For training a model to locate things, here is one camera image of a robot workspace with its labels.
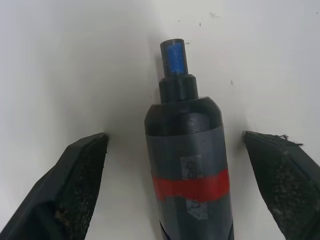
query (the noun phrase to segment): red stripe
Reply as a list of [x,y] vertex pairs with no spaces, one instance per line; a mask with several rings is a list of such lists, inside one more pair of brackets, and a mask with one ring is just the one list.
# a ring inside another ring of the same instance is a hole
[[199,203],[215,201],[229,193],[228,169],[218,175],[186,180],[153,177],[154,190],[163,201],[165,197],[183,197]]

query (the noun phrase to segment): black rubber pad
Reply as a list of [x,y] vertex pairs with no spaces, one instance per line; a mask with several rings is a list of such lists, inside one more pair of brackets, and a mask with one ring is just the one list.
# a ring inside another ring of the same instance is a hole
[[247,131],[260,193],[287,240],[320,240],[320,167],[288,137]]
[[66,148],[31,189],[0,240],[84,240],[99,194],[108,137],[88,136]]

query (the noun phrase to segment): white surface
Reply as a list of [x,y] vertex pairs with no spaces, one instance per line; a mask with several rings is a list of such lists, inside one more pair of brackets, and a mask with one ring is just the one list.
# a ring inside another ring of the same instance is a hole
[[0,229],[67,145],[105,131],[86,239],[160,239],[144,117],[159,44],[179,37],[222,111],[235,239],[283,240],[240,136],[288,134],[320,164],[318,12],[318,0],[0,1]]

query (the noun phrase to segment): gray label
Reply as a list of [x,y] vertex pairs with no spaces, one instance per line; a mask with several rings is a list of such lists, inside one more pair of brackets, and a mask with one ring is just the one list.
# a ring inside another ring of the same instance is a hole
[[[200,154],[193,156],[182,156],[180,158],[182,179],[197,179],[204,176],[202,168],[202,156]],[[187,212],[197,220],[208,219],[208,205],[206,202],[195,200],[185,200]]]

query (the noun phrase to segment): dark plastic cap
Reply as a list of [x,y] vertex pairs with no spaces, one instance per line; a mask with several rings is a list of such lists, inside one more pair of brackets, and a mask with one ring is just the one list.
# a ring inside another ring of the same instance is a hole
[[160,44],[164,77],[176,77],[188,74],[185,41],[170,39]]

